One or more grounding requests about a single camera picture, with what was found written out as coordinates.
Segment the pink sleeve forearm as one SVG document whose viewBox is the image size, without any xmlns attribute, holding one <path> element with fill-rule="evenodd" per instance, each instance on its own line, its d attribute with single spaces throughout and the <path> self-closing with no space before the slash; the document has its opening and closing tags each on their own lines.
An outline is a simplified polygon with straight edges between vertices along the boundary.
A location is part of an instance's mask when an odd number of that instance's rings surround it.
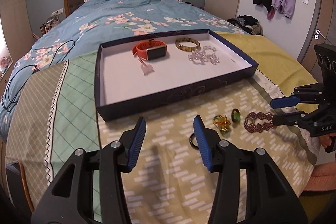
<svg viewBox="0 0 336 224">
<path fill-rule="evenodd" d="M 316 165 L 305 191 L 327 192 L 336 190 L 336 162 Z"/>
</svg>

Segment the right hand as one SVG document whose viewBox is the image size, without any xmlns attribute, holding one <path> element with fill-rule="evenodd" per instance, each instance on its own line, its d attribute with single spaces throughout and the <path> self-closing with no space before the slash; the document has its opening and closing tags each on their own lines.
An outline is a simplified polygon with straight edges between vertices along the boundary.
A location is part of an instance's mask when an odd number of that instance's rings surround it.
<svg viewBox="0 0 336 224">
<path fill-rule="evenodd" d="M 336 136 L 336 133 L 335 133 L 335 132 L 334 132 L 334 133 L 331 133 L 331 134 L 327 134 L 327 135 L 322 135 L 322 136 L 320 136 L 320 137 L 319 137 L 319 141 L 320 141 L 320 143 L 321 143 L 321 146 L 322 146 L 323 148 L 327 148 L 328 146 L 330 146 L 331 143 L 332 143 L 331 138 L 332 138 L 332 137 L 335 137 L 335 136 Z"/>
</svg>

